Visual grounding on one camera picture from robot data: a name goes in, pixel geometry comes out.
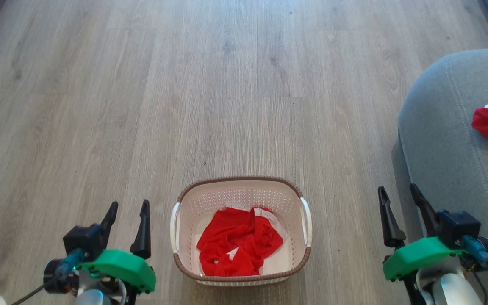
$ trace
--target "gray upholstered ottoman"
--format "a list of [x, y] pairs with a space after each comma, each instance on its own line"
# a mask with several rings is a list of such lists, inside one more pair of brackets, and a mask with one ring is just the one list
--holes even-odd
[[[469, 212], [488, 237], [488, 140], [471, 127], [474, 110], [486, 104], [488, 50], [451, 54], [414, 84], [399, 138], [410, 179], [432, 206]], [[488, 272], [481, 278], [488, 291]]]

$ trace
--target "perforated basket wall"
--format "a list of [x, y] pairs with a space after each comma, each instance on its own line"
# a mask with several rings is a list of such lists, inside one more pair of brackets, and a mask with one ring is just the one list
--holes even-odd
[[[217, 277], [202, 274], [195, 247], [214, 213], [224, 207], [270, 209], [287, 230], [283, 246], [265, 259], [259, 276]], [[297, 273], [310, 256], [312, 219], [308, 203], [290, 182], [272, 177], [231, 177], [201, 181], [186, 188], [172, 211], [171, 245], [178, 268], [214, 286], [252, 286], [279, 282]]]

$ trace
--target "gray sofa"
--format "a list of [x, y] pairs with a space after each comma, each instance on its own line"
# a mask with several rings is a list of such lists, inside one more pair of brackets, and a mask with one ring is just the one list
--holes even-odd
[[[471, 127], [474, 110], [486, 104], [488, 50], [446, 56], [409, 92], [399, 141], [410, 180], [432, 206], [469, 212], [488, 237], [488, 140]], [[488, 291], [488, 272], [481, 278]]]

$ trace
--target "wooden floor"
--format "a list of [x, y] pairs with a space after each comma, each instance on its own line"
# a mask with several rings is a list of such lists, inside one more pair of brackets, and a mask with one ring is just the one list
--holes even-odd
[[[407, 303], [382, 277], [376, 190], [418, 237], [399, 199], [397, 114], [428, 65], [474, 48], [488, 48], [480, 0], [6, 1], [0, 295], [38, 286], [62, 236], [113, 200], [109, 247], [127, 250], [147, 198], [158, 284], [138, 305]], [[176, 197], [231, 175], [284, 177], [308, 199], [312, 255], [286, 282], [208, 288], [175, 267]], [[29, 304], [72, 301], [40, 293]]]

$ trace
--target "black cable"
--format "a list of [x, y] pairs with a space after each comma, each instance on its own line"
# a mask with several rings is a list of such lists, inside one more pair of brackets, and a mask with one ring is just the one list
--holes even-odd
[[49, 280], [48, 282], [40, 285], [37, 289], [33, 290], [32, 292], [28, 293], [25, 297], [19, 299], [18, 301], [12, 303], [11, 305], [18, 305], [18, 304], [21, 304], [22, 302], [24, 302], [25, 300], [29, 299], [30, 297], [33, 297], [35, 294], [37, 294], [39, 291], [43, 290], [44, 288], [46, 288], [46, 286], [49, 286], [49, 285], [52, 285], [54, 284], [56, 281], [58, 280], [58, 278], [56, 276], [54, 276], [51, 280]]
[[472, 273], [474, 274], [474, 278], [476, 278], [476, 282], [478, 282], [478, 284], [482, 288], [482, 291], [483, 291], [483, 305], [487, 305], [487, 290], [485, 289], [485, 286], [483, 286], [483, 283], [481, 282], [480, 277], [478, 276], [478, 274], [476, 272], [474, 272], [474, 271], [472, 271]]

